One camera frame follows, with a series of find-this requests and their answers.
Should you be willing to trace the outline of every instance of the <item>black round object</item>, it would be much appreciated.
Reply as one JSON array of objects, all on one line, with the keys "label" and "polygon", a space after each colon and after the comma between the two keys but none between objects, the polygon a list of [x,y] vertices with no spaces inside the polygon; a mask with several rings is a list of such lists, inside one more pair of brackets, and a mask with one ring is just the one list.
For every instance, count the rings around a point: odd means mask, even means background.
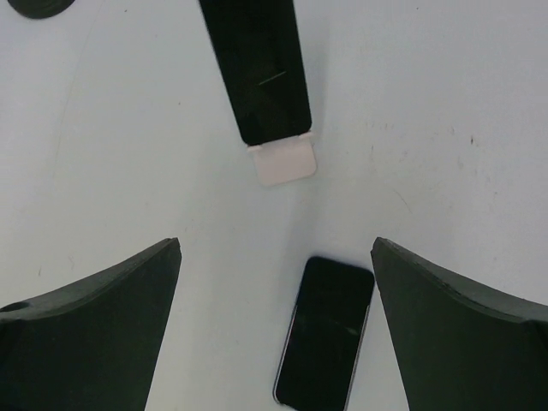
[{"label": "black round object", "polygon": [[8,3],[29,19],[47,19],[66,10],[74,0],[8,0]]}]

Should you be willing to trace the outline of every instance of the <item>white surface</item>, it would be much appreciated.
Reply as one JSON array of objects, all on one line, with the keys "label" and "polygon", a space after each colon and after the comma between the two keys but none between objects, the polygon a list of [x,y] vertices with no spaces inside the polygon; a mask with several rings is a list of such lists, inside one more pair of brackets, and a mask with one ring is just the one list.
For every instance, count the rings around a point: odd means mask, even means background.
[{"label": "white surface", "polygon": [[[277,410],[307,258],[377,235],[548,303],[548,4],[296,0],[314,177],[261,187],[194,0],[0,2],[0,305],[167,236],[148,410]],[[349,410],[406,409],[378,294]]]}]

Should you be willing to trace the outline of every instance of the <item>gray mark on surface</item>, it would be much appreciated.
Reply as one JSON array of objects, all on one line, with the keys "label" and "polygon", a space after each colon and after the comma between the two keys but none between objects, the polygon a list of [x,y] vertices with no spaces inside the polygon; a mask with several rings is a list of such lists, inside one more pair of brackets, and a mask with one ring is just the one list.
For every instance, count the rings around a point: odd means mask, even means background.
[{"label": "gray mark on surface", "polygon": [[403,196],[401,194],[399,194],[394,188],[392,188],[392,191],[394,193],[396,193],[396,195],[400,198],[401,201],[403,201],[403,204],[405,204],[405,206],[407,207],[408,211],[413,214],[413,212],[411,211],[411,208],[409,207],[409,204],[408,202],[403,198]]}]

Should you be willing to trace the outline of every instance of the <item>phone screen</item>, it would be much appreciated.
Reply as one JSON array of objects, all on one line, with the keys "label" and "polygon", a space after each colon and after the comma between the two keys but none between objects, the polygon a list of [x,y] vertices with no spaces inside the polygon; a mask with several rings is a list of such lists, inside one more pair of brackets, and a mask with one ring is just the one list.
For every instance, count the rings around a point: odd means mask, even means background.
[{"label": "phone screen", "polygon": [[241,138],[304,134],[312,119],[292,0],[200,0]]},{"label": "phone screen", "polygon": [[312,257],[297,296],[274,397],[298,411],[346,408],[373,274]]}]

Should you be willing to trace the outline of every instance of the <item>black smartphone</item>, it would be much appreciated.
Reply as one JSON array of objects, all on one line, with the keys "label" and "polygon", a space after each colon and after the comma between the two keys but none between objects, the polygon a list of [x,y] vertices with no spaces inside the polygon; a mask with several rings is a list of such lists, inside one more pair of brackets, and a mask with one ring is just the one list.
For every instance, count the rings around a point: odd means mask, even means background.
[{"label": "black smartphone", "polygon": [[366,269],[312,257],[305,268],[274,398],[297,411],[343,411],[375,286]]},{"label": "black smartphone", "polygon": [[312,126],[293,0],[200,0],[240,135],[249,146]]}]

